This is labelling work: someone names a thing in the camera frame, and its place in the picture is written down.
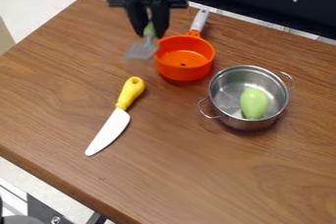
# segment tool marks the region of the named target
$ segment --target grey floor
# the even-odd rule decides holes
[[[0,16],[3,18],[10,33],[16,40],[21,41],[31,32],[46,23],[63,9],[68,7],[76,0],[0,0]],[[199,4],[192,3],[192,6],[200,7]],[[226,11],[210,9],[210,11],[236,19],[286,30],[281,26],[266,23],[256,19],[247,18]],[[305,36],[311,39],[318,39],[317,35],[290,29],[290,32]],[[325,39],[327,43],[335,43],[333,40]],[[92,214],[92,210],[50,187],[44,182],[33,177],[16,165],[0,157],[0,176],[18,187],[19,189],[31,194],[42,202],[46,203],[56,211],[65,215],[70,221],[76,224],[84,224]]]

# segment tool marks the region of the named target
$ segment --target pot handle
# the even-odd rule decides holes
[[[194,18],[191,31],[195,30],[201,32],[206,23],[207,17],[209,16],[209,13],[209,10],[206,8],[200,9]]]
[[[216,119],[216,118],[220,118],[221,116],[214,116],[214,117],[211,117],[207,114],[205,114],[205,112],[201,109],[201,104],[203,103],[203,101],[207,100],[209,97],[207,96],[206,98],[203,98],[201,99],[199,102],[198,102],[198,110],[199,112],[206,118],[208,119]]]
[[[283,72],[283,71],[277,71],[275,74],[282,74],[282,75],[286,76],[287,78],[289,78],[291,80],[292,86],[287,87],[288,91],[291,91],[295,87],[294,78],[291,75],[289,75],[289,74],[287,74],[286,72]]]

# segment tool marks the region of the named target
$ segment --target knife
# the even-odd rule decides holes
[[[104,149],[124,132],[131,121],[131,116],[126,110],[143,93],[144,88],[144,81],[141,78],[132,77],[125,82],[115,110],[87,147],[86,156],[92,156]]]

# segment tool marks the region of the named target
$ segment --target green pear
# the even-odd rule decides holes
[[[264,91],[257,88],[246,89],[241,95],[241,107],[247,119],[260,119],[268,107]]]

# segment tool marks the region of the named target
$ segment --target stainless steel pot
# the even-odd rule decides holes
[[[238,65],[217,73],[208,86],[208,97],[198,103],[201,114],[209,119],[219,119],[224,124],[243,131],[262,130],[272,125],[289,102],[289,91],[294,88],[294,79],[285,72],[277,72],[289,78],[291,87],[274,73],[252,65]],[[261,119],[245,119],[240,106],[240,97],[246,88],[255,87],[268,97],[268,108]],[[209,116],[201,109],[201,103],[210,98],[215,114]]]

